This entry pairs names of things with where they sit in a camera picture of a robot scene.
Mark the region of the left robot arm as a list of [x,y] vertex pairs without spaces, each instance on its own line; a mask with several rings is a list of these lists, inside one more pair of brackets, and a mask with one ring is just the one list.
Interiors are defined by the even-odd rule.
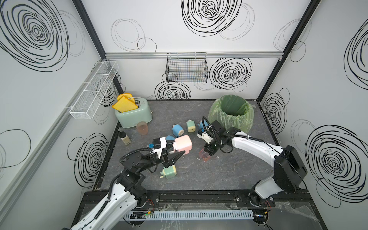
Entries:
[[191,149],[192,141],[185,135],[174,140],[154,139],[147,147],[125,154],[120,159],[124,170],[112,179],[107,195],[71,229],[112,229],[131,210],[144,206],[147,190],[141,185],[145,179],[142,172],[159,164],[173,166]]

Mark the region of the pink pencil sharpener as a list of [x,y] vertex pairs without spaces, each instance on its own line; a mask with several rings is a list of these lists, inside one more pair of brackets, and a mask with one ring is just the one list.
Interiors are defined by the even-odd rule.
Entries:
[[192,149],[192,141],[188,135],[181,136],[176,138],[173,143],[174,152],[184,151],[185,154],[188,154]]

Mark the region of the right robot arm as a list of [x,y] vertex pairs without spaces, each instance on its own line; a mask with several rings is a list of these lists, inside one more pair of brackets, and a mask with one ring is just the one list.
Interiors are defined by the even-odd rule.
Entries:
[[224,147],[241,149],[263,160],[273,168],[273,174],[258,181],[249,191],[248,200],[255,206],[263,205],[267,199],[279,192],[296,192],[300,184],[305,184],[307,169],[298,151],[292,146],[276,146],[254,138],[240,129],[224,128],[218,121],[210,123],[202,117],[198,137],[206,142],[204,151],[210,156]]

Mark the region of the clear pink shavings tray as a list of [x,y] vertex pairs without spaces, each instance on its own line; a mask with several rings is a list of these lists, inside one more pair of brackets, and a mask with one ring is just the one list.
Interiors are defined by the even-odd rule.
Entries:
[[199,158],[202,159],[204,162],[207,162],[211,158],[211,156],[207,152],[205,152],[204,149],[202,149],[198,155]]

